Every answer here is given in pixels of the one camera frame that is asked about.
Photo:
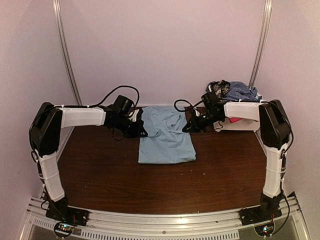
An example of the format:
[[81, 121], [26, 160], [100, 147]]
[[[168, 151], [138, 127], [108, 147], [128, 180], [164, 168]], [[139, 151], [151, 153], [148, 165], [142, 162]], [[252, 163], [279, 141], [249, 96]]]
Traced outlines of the light blue printed t-shirt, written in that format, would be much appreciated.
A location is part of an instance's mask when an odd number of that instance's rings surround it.
[[196, 160], [189, 133], [183, 132], [186, 114], [172, 106], [144, 107], [141, 119], [148, 133], [139, 141], [139, 164], [171, 165]]

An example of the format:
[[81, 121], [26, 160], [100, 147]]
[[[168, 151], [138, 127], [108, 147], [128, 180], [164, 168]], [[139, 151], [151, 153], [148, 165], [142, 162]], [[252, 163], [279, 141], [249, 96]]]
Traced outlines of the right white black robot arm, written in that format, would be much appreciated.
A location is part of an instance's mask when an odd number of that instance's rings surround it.
[[239, 131], [259, 131], [261, 146], [266, 154], [265, 183], [260, 197], [260, 206], [242, 211], [242, 216], [255, 214], [266, 221], [279, 212], [279, 203], [284, 198], [283, 181], [286, 173], [286, 155], [293, 142], [292, 127], [278, 100], [221, 101], [214, 92], [201, 97], [206, 108], [198, 114], [194, 106], [187, 108], [190, 119], [183, 127], [185, 133], [199, 133], [216, 122], [226, 118], [240, 118], [245, 122], [238, 126]]

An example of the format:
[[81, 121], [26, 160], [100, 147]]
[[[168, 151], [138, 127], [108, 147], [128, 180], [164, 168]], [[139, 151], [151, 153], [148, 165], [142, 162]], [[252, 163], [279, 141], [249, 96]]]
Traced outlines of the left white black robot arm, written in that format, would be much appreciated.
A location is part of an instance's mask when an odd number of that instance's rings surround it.
[[57, 162], [61, 130], [69, 127], [104, 126], [119, 130], [127, 139], [147, 137], [142, 120], [143, 110], [134, 109], [133, 104], [129, 98], [119, 95], [108, 106], [58, 106], [50, 102], [44, 102], [40, 106], [29, 129], [31, 156], [37, 164], [51, 211], [61, 222], [72, 218]]

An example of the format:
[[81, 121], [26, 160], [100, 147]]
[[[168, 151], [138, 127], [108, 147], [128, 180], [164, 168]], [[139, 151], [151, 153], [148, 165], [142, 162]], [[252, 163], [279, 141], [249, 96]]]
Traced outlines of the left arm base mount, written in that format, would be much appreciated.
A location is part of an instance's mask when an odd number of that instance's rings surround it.
[[53, 232], [58, 238], [65, 239], [76, 231], [76, 227], [87, 225], [89, 214], [87, 210], [73, 207], [67, 207], [63, 214], [53, 207], [48, 207], [45, 216], [57, 221], [53, 226]]

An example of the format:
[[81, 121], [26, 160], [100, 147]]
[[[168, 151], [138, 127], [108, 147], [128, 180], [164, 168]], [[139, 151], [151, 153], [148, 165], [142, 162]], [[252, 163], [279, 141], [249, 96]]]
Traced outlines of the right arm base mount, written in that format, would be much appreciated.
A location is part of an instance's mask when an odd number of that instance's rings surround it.
[[276, 232], [275, 218], [282, 216], [279, 207], [271, 212], [263, 212], [260, 206], [243, 207], [238, 211], [242, 226], [253, 225], [255, 233], [262, 238], [271, 237]]

